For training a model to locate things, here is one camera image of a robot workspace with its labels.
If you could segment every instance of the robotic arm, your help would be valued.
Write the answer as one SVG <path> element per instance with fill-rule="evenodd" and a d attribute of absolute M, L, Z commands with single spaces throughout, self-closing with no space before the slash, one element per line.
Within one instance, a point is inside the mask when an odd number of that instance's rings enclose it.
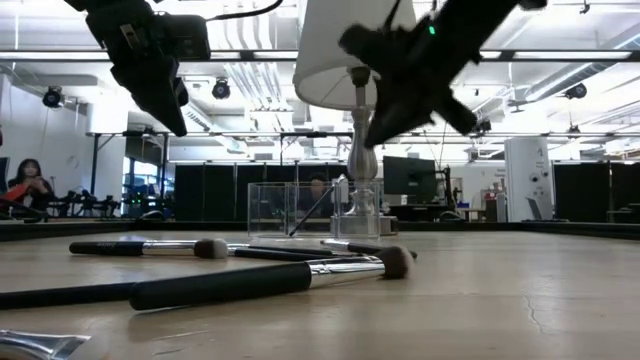
<path fill-rule="evenodd" d="M 411 30 L 391 29 L 400 1 L 381 28 L 354 24 L 339 41 L 380 75 L 368 148 L 433 123 L 433 111 L 461 134 L 471 132 L 476 116 L 453 97 L 451 82 L 469 61 L 480 62 L 480 47 L 517 5 L 526 10 L 547 5 L 547 0 L 448 0 L 435 18 L 427 15 Z"/>
<path fill-rule="evenodd" d="M 89 30 L 113 63 L 111 74 L 131 97 L 177 136 L 187 128 L 180 107 L 189 102 L 180 60 L 209 60 L 206 20 L 159 15 L 144 0 L 65 0 L 87 11 Z"/>

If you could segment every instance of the computer monitor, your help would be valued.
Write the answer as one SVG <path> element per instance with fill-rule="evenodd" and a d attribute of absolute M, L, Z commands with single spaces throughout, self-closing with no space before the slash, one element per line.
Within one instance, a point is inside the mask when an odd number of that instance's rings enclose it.
<path fill-rule="evenodd" d="M 0 194 L 4 194 L 9 191 L 9 185 L 7 181 L 9 177 L 9 158 L 0 157 Z"/>
<path fill-rule="evenodd" d="M 428 204 L 437 196 L 435 161 L 385 156 L 382 166 L 386 195 L 407 195 L 410 204 Z"/>

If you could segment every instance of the desk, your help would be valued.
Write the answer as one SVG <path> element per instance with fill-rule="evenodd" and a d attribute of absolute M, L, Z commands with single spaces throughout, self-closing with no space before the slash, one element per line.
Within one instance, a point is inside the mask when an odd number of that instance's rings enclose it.
<path fill-rule="evenodd" d="M 456 209 L 456 211 L 458 211 L 459 213 L 462 213 L 462 215 L 464 216 L 464 219 L 467 221 L 471 221 L 471 214 L 472 213 L 476 213 L 478 216 L 478 221 L 482 221 L 482 216 L 485 213 L 485 209 L 466 209 L 466 208 L 458 208 Z"/>
<path fill-rule="evenodd" d="M 202 237 L 246 240 L 245 233 L 133 232 L 0 243 L 0 288 L 266 263 L 67 253 L 72 241 Z M 110 344 L 112 360 L 621 360 L 640 353 L 637 242 L 518 232 L 404 233 L 394 242 L 418 253 L 410 279 L 150 313 L 126 302 L 12 310 L 0 312 L 0 324 L 94 335 Z"/>

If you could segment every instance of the white lamp shade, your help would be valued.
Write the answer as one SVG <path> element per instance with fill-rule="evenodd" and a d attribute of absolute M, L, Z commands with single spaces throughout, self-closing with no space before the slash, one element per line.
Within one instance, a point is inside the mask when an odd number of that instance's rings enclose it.
<path fill-rule="evenodd" d="M 380 27 L 393 4 L 394 0 L 308 0 L 293 75 L 300 100 L 335 110 L 356 108 L 355 87 L 348 70 L 363 65 L 347 55 L 338 46 L 338 40 L 354 23 L 370 29 Z M 412 1 L 402 0 L 394 27 L 402 25 L 410 29 L 415 24 Z M 376 88 L 371 80 L 366 86 L 366 105 L 373 108 L 375 103 Z"/>

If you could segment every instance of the ceiling beam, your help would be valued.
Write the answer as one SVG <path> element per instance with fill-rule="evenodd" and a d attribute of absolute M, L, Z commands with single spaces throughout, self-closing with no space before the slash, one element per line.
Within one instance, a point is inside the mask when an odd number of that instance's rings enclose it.
<path fill-rule="evenodd" d="M 481 49 L 481 62 L 590 63 L 640 62 L 640 50 Z M 216 50 L 207 61 L 190 63 L 295 62 L 297 50 Z M 0 62 L 109 63 L 106 51 L 0 51 Z"/>

